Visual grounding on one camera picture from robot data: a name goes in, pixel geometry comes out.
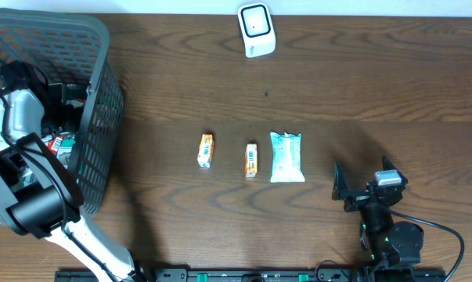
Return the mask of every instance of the white device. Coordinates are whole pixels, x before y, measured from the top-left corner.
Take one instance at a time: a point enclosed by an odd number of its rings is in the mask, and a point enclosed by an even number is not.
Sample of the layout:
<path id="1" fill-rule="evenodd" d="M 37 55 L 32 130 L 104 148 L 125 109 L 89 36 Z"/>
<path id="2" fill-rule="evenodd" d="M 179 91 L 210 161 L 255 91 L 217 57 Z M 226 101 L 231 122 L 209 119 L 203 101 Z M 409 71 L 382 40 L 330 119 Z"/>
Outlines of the white device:
<path id="1" fill-rule="evenodd" d="M 276 34 L 268 7 L 264 3 L 244 5 L 237 13 L 243 34 L 246 57 L 253 58 L 274 52 Z"/>
<path id="2" fill-rule="evenodd" d="M 9 106 L 9 117 L 5 132 L 15 141 L 35 132 L 41 136 L 41 119 L 45 115 L 45 108 L 39 99 L 29 89 L 15 90 L 4 96 Z M 9 147 L 1 136 L 2 120 L 5 115 L 5 105 L 0 99 L 0 151 Z"/>

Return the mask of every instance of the wooden table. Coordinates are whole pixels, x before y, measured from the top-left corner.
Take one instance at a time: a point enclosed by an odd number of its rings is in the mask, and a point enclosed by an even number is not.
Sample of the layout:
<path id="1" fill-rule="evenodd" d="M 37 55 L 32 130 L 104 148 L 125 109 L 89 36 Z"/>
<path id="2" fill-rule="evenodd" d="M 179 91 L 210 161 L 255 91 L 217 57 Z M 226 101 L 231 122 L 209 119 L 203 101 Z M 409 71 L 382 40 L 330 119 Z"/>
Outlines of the wooden table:
<path id="1" fill-rule="evenodd" d="M 275 16 L 276 51 L 248 60 L 235 16 L 99 15 L 126 96 L 97 223 L 151 266 L 313 268 L 369 259 L 359 214 L 331 200 L 383 154 L 410 185 L 394 210 L 450 226 L 472 281 L 472 19 Z M 269 133 L 302 134 L 306 183 L 271 184 Z M 213 132 L 212 167 L 196 162 Z M 245 179 L 248 140 L 259 172 Z M 448 271 L 458 240 L 425 230 L 422 266 Z M 51 281 L 82 265 L 0 227 L 0 281 Z"/>

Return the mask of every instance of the wire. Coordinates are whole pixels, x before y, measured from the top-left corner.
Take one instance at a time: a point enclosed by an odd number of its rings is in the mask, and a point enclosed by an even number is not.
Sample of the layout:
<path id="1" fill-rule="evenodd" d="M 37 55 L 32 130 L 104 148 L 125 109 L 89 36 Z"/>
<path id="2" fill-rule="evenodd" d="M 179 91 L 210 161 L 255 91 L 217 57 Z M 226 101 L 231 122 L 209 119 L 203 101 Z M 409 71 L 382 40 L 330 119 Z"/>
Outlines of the wire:
<path id="1" fill-rule="evenodd" d="M 381 206 L 383 207 L 383 209 L 386 212 L 390 212 L 392 215 L 398 216 L 398 217 L 403 218 L 403 219 L 412 220 L 414 222 L 420 222 L 420 223 L 426 224 L 428 226 L 439 228 L 440 230 L 448 231 L 448 232 L 450 232 L 451 234 L 455 235 L 458 238 L 458 240 L 460 241 L 460 253 L 458 255 L 458 258 L 456 259 L 455 265 L 453 265 L 451 270 L 449 270 L 448 275 L 446 275 L 445 279 L 443 280 L 443 282 L 449 281 L 449 279 L 453 276 L 453 274 L 455 274 L 455 271 L 458 269 L 460 263 L 462 262 L 463 254 L 465 253 L 465 242 L 463 241 L 463 238 L 460 235 L 460 233 L 456 232 L 455 230 L 453 230 L 453 229 L 451 229 L 447 226 L 443 226 L 441 224 L 437 224 L 437 223 L 430 222 L 430 221 L 427 221 L 427 220 L 419 219 L 419 218 L 409 216 L 409 215 L 404 215 L 404 214 L 402 214 L 400 212 L 397 212 L 397 211 L 392 211 L 390 208 L 387 208 L 383 204 Z"/>
<path id="2" fill-rule="evenodd" d="M 335 261 L 333 261 L 333 260 L 331 260 L 331 259 L 323 260 L 321 263 L 319 263 L 319 264 L 317 265 L 317 267 L 315 268 L 315 270 L 314 270 L 314 278 L 315 278 L 318 282 L 324 282 L 323 280 L 320 280 L 320 279 L 319 279 L 318 274 L 319 274 L 319 270 L 322 268 L 322 265 L 323 265 L 325 262 L 332 262 L 332 263 L 338 265 L 337 262 L 335 262 Z M 351 279 L 350 276 L 347 275 L 342 269 L 338 269 L 338 270 L 340 270 L 340 272 L 342 272 L 342 274 L 345 276 L 345 278 L 347 278 L 348 280 Z"/>
<path id="3" fill-rule="evenodd" d="M 116 278 L 123 280 L 122 278 L 117 277 L 114 274 L 112 274 L 110 272 L 110 270 L 107 268 L 106 264 L 100 262 L 83 244 L 81 244 L 81 242 L 79 242 L 74 237 L 74 235 L 72 233 L 70 233 L 68 231 L 64 232 L 64 233 L 67 236 L 67 238 L 69 238 L 69 240 L 71 240 L 76 245 L 76 247 L 78 247 L 83 252 L 83 254 L 88 256 L 94 263 L 96 263 L 109 276 L 111 281 L 117 282 Z"/>
<path id="4" fill-rule="evenodd" d="M 60 188 L 58 182 L 55 180 L 55 177 L 51 173 L 49 173 L 49 171 L 42 164 L 40 164 L 36 159 L 34 159 L 31 155 L 25 153 L 25 151 L 22 148 L 13 144 L 13 142 L 9 140 L 9 137 L 4 132 L 1 132 L 1 136 L 11 148 L 13 148 L 18 154 L 20 154 L 20 156 L 29 160 L 34 166 L 39 168 L 39 170 L 41 170 L 41 172 L 45 174 L 46 177 L 48 177 L 49 180 L 52 182 L 53 186 L 56 188 L 56 192 L 58 193 L 60 200 L 62 201 L 62 213 L 63 213 L 62 229 L 65 230 L 65 225 L 67 224 L 67 206 L 65 205 L 66 199 L 63 195 L 62 189 Z"/>

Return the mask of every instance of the green connector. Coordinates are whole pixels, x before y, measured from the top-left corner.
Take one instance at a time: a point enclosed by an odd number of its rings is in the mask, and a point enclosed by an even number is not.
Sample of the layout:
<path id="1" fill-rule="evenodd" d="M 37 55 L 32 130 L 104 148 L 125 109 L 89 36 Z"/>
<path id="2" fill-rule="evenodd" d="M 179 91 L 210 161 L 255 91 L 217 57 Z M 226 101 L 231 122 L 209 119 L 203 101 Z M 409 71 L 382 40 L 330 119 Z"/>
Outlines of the green connector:
<path id="1" fill-rule="evenodd" d="M 197 274 L 197 282 L 207 282 L 207 274 Z"/>
<path id="2" fill-rule="evenodd" d="M 298 282 L 308 281 L 308 274 L 298 274 Z"/>

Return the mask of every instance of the white snack packet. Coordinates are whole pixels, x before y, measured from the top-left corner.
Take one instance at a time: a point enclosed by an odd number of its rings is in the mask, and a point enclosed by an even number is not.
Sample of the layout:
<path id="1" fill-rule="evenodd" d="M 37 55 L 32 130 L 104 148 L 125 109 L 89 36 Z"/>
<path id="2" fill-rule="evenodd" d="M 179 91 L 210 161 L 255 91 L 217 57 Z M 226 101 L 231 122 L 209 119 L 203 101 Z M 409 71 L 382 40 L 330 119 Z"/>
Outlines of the white snack packet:
<path id="1" fill-rule="evenodd" d="M 270 182 L 305 182 L 305 177 L 301 173 L 301 134 L 296 136 L 284 132 L 284 135 L 279 135 L 276 132 L 270 132 L 270 140 L 274 151 Z"/>

